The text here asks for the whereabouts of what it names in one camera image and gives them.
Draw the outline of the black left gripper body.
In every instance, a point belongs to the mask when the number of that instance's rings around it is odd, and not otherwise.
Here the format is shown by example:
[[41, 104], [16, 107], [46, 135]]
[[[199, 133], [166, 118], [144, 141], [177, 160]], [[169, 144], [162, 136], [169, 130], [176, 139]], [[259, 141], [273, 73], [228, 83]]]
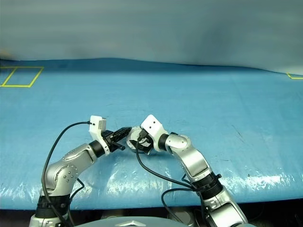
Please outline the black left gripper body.
[[112, 150], [112, 143], [114, 142], [114, 131], [105, 130], [101, 133], [101, 136], [103, 140], [106, 142], [109, 151], [114, 152], [115, 150]]

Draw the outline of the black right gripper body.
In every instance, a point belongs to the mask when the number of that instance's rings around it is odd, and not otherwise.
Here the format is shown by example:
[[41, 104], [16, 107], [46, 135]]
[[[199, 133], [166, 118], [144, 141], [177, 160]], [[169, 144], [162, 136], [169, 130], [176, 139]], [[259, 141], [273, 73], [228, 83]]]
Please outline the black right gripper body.
[[149, 154], [153, 149], [153, 140], [147, 132], [141, 133], [141, 147], [142, 154]]

